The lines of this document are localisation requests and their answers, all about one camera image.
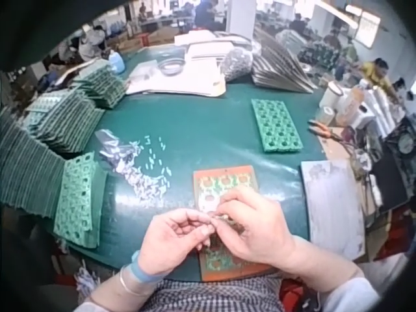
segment workbench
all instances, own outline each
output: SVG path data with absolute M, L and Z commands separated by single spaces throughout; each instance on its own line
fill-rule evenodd
M 173 46 L 145 48 L 126 57 L 127 70 L 123 76 L 127 77 L 139 62 L 181 53 Z M 153 215 L 177 207 L 195 207 L 194 171 L 242 165 L 254 167 L 261 194 L 281 203 L 290 231 L 308 239 L 300 163 L 326 159 L 318 139 L 307 130 L 307 121 L 315 116 L 321 97 L 321 90 L 314 94 L 295 94 L 258 88 L 252 83 L 231 83 L 220 98 L 171 94 L 125 96 L 114 110 L 105 113 L 97 130 L 109 129 L 122 142 L 144 142 L 147 135 L 152 142 L 157 142 L 161 137 L 166 149 L 157 157 L 172 171 L 171 187 L 155 207 L 145 208 L 135 200 L 133 188 L 127 181 L 110 173 L 99 247 L 95 250 L 71 247 L 104 265 L 120 268 L 140 249 Z M 251 99 L 285 102 L 304 145 L 301 152 L 263 151 Z M 99 150 L 99 142 L 93 136 L 86 152 L 95 151 L 98 160 Z M 139 155 L 136 166 L 143 167 L 147 158 L 146 153 Z M 197 254 L 191 254 L 168 278 L 200 281 Z

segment metal sheet stack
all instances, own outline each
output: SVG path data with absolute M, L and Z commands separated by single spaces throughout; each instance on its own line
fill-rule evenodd
M 110 62 L 103 59 L 83 68 L 73 85 L 83 90 L 102 109 L 113 109 L 127 90 L 125 81 L 113 73 Z
M 106 178 L 94 153 L 65 162 L 53 228 L 57 235 L 86 248 L 99 245 Z
M 26 111 L 24 128 L 57 153 L 83 151 L 104 113 L 78 88 L 42 94 Z
M 53 218 L 65 160 L 0 112 L 1 203 Z
M 252 78 L 256 86 L 313 93 L 317 87 L 296 56 L 259 27 L 254 29 L 254 36 L 262 47 L 261 55 L 254 55 L 253 61 Z

